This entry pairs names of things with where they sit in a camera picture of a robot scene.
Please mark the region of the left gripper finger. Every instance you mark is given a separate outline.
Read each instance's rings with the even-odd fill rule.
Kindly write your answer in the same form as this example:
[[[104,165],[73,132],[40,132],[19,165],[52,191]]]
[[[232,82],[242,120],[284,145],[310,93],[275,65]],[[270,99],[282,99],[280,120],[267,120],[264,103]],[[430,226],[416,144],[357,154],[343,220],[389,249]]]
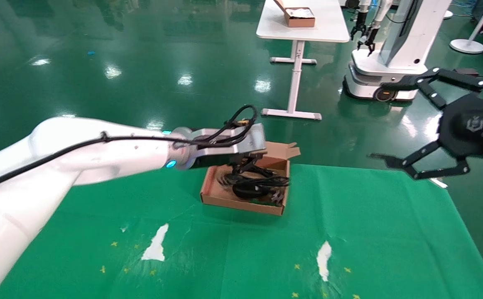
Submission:
[[[232,171],[228,173],[228,181],[236,183],[243,178],[242,174],[245,172],[255,172],[256,160],[241,160],[237,162],[230,162],[228,166]]]
[[[248,157],[246,159],[245,172],[259,174],[261,176],[275,176],[277,173],[272,169],[262,168],[256,165],[260,159],[260,157]]]

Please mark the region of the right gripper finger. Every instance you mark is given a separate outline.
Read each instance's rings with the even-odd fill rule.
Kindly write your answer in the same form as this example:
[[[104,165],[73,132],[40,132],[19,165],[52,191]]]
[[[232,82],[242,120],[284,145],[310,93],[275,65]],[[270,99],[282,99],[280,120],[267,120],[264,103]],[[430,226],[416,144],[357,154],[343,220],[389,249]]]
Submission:
[[[469,174],[470,167],[465,157],[456,157],[456,166],[445,169],[433,169],[428,171],[419,171],[415,169],[414,164],[424,159],[437,149],[442,148],[438,141],[430,142],[424,147],[416,150],[405,158],[398,158],[392,155],[370,153],[369,158],[380,159],[390,169],[398,169],[406,172],[414,180],[432,179],[439,177],[459,176]]]
[[[427,70],[423,74],[403,76],[396,83],[382,83],[380,84],[380,93],[397,94],[399,91],[420,91],[435,108],[443,110],[447,105],[446,100],[430,86],[430,83],[435,80],[475,93],[480,93],[483,90],[482,79],[435,67]]]

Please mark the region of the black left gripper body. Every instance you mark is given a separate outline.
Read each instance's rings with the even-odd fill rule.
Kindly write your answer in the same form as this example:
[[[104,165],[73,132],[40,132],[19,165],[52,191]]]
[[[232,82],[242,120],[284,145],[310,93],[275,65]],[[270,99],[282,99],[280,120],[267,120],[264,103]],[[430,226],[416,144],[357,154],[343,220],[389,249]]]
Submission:
[[[198,157],[191,168],[209,168],[217,165],[233,165],[234,168],[243,168],[246,165],[255,164],[263,156],[263,153],[208,155]]]

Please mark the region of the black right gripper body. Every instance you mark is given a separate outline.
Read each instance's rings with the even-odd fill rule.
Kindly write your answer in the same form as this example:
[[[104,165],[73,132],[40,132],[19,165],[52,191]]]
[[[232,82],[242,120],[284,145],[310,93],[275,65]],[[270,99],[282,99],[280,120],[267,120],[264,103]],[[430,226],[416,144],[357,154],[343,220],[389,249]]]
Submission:
[[[483,98],[469,93],[446,105],[439,120],[439,143],[455,158],[483,158]]]

